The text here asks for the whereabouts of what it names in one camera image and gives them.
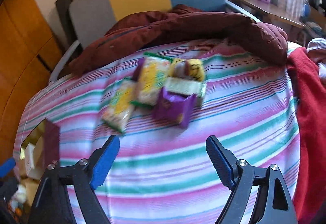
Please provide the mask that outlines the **gold tin box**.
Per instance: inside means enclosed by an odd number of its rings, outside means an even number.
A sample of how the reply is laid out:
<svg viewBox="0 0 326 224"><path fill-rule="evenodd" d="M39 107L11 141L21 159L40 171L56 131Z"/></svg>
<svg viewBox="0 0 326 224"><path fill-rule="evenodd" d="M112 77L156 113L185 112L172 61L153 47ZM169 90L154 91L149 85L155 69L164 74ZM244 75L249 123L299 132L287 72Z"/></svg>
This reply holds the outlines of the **gold tin box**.
<svg viewBox="0 0 326 224"><path fill-rule="evenodd" d="M60 128L51 121L44 119L28 134L20 147L18 161L20 184L26 189L26 204L32 206L41 177L47 166L57 164L59 154ZM25 171L25 149L31 143L35 145L33 159L35 164L34 177L28 177Z"/></svg>

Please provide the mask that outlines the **purple snack packet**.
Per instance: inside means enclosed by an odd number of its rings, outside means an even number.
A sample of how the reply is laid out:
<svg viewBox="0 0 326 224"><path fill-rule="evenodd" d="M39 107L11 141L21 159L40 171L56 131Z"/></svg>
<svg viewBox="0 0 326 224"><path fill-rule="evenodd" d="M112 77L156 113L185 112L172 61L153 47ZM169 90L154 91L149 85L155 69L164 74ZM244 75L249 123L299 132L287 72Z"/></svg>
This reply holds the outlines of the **purple snack packet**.
<svg viewBox="0 0 326 224"><path fill-rule="evenodd" d="M165 81L164 87L168 92L183 96L195 94L197 100L196 107L201 108L203 106L207 88L207 85L204 82L168 77Z"/></svg>
<svg viewBox="0 0 326 224"><path fill-rule="evenodd" d="M162 88L154 106L152 117L156 120L168 120L181 128L187 128L195 103L195 94L184 96Z"/></svg>

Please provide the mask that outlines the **white cosmetic carton box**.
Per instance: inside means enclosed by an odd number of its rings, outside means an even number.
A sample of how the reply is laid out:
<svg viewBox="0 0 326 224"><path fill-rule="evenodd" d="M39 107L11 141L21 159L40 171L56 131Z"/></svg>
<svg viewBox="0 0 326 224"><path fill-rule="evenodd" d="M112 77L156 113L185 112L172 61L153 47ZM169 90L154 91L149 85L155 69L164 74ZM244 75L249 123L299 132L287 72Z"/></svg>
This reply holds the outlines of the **white cosmetic carton box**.
<svg viewBox="0 0 326 224"><path fill-rule="evenodd" d="M24 158L26 175L31 178L33 178L35 174L34 172L35 164L33 159L34 148L35 145L29 143L25 149L25 158Z"/></svg>

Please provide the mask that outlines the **striped pink green bedspread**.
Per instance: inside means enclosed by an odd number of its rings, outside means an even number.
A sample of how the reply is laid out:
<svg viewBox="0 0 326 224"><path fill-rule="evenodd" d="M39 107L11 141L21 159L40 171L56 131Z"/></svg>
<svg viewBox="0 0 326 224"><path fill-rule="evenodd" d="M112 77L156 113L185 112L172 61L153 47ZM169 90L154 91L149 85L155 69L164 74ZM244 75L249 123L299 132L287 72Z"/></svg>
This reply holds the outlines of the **striped pink green bedspread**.
<svg viewBox="0 0 326 224"><path fill-rule="evenodd" d="M183 130L136 109L120 139L118 156L96 191L112 223L214 223L229 190L207 155L214 135L253 166L276 164L294 194L300 164L300 132L292 84L274 67L227 41L197 40L150 48L171 58L198 58L206 71L206 96ZM75 164L101 147L114 130L102 121L110 98L143 56L138 51L82 77L63 77L27 103L15 139L43 119L60 127L60 163Z"/></svg>

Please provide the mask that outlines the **red blanket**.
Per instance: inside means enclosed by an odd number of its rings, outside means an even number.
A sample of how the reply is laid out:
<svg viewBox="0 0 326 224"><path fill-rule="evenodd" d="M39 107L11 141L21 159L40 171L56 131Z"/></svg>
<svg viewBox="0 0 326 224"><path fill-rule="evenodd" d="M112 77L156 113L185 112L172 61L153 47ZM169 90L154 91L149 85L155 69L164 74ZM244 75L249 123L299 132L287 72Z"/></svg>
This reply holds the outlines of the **red blanket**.
<svg viewBox="0 0 326 224"><path fill-rule="evenodd" d="M300 168L293 199L299 223L311 223L321 216L325 223L325 85L319 68L299 47L287 58L287 71L294 97L298 98L297 121L300 129Z"/></svg>

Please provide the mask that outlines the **orange wooden wardrobe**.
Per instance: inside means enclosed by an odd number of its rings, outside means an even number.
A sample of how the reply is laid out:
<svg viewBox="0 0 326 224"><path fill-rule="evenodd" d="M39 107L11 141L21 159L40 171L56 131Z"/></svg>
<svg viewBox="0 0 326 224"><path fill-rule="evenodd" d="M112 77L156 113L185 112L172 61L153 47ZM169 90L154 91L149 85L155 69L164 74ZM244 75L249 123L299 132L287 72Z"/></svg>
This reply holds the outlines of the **orange wooden wardrobe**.
<svg viewBox="0 0 326 224"><path fill-rule="evenodd" d="M62 57L35 0L1 3L1 162L11 157L24 108Z"/></svg>

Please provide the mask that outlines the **maroon down jacket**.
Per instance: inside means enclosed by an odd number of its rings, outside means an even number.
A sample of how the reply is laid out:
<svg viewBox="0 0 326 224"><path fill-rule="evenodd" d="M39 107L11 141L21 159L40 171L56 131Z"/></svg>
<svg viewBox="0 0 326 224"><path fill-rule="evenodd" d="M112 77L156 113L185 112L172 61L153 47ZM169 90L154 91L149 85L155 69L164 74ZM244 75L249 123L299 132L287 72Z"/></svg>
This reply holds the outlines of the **maroon down jacket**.
<svg viewBox="0 0 326 224"><path fill-rule="evenodd" d="M286 32L235 12L206 12L177 5L168 12L134 13L118 21L105 36L88 45L70 62L74 75L101 68L140 49L196 39L229 39L273 64L285 65Z"/></svg>

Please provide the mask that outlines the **light pink knit garment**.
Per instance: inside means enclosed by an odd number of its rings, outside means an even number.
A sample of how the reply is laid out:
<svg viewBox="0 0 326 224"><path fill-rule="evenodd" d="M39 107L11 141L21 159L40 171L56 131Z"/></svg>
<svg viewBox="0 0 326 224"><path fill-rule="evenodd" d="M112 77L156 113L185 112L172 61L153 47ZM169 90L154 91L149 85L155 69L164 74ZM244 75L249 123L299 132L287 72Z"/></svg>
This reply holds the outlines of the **light pink knit garment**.
<svg viewBox="0 0 326 224"><path fill-rule="evenodd" d="M319 67L319 78L323 84L326 81L326 40L314 38L308 43L308 57Z"/></svg>

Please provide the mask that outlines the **black rolled mat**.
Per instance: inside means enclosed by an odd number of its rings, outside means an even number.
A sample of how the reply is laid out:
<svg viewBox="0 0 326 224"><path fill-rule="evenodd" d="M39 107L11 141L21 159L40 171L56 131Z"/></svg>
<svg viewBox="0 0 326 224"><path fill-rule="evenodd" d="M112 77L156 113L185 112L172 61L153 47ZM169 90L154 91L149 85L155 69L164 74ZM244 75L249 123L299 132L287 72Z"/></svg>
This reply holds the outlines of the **black rolled mat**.
<svg viewBox="0 0 326 224"><path fill-rule="evenodd" d="M56 0L56 10L64 30L68 45L72 45L76 41L77 36L70 18L69 7L73 0Z"/></svg>

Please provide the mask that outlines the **wooden window shelf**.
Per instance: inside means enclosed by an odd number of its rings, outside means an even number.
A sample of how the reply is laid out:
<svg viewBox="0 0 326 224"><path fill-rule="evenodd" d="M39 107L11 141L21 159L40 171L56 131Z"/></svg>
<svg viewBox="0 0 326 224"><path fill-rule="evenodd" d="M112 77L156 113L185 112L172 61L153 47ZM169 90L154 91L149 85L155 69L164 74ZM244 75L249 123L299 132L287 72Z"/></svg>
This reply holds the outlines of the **wooden window shelf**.
<svg viewBox="0 0 326 224"><path fill-rule="evenodd" d="M285 10L273 5L261 2L259 0L232 0L233 2L245 5L254 11L261 13L263 16L266 16L271 21L283 22L285 24L294 26L299 29L304 28L298 18L294 18L288 14Z"/></svg>

